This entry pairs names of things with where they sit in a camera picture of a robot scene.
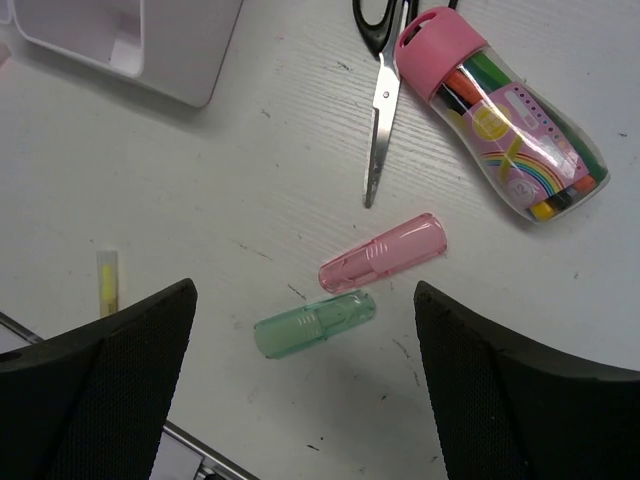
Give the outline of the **pink translucent highlighter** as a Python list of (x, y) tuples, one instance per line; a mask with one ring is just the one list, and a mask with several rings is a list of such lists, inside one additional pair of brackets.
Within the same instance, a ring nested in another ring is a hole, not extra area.
[(424, 213), (325, 263), (319, 283), (329, 293), (342, 293), (410, 269), (446, 249), (442, 224)]

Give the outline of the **marker tube with pink cap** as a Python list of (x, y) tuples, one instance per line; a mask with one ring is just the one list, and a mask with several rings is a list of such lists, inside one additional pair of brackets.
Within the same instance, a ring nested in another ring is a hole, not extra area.
[(516, 75), (456, 10), (417, 15), (397, 40), (395, 61), (404, 82), (451, 127), (519, 215), (547, 222), (609, 181), (589, 136)]

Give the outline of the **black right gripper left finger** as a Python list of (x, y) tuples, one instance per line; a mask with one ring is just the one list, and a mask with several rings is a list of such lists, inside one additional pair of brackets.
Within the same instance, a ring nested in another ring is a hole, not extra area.
[(4, 479), (147, 479), (196, 312), (185, 278), (1, 356)]

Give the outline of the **black handled scissors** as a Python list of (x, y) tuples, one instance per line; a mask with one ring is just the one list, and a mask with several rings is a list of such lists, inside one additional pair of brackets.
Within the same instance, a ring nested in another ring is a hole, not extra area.
[(395, 60), (395, 45), (406, 26), (418, 15), (419, 2), (388, 1), (382, 19), (376, 24), (371, 24), (365, 19), (361, 1), (353, 0), (352, 10), (363, 42), (379, 60), (362, 197), (363, 206), (370, 209), (386, 162), (401, 86)]

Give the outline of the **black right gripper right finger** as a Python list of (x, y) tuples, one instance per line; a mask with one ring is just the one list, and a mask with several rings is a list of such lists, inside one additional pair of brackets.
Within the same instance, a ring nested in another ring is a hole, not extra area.
[(425, 281), (414, 307), (448, 478), (638, 478), (638, 371), (546, 346)]

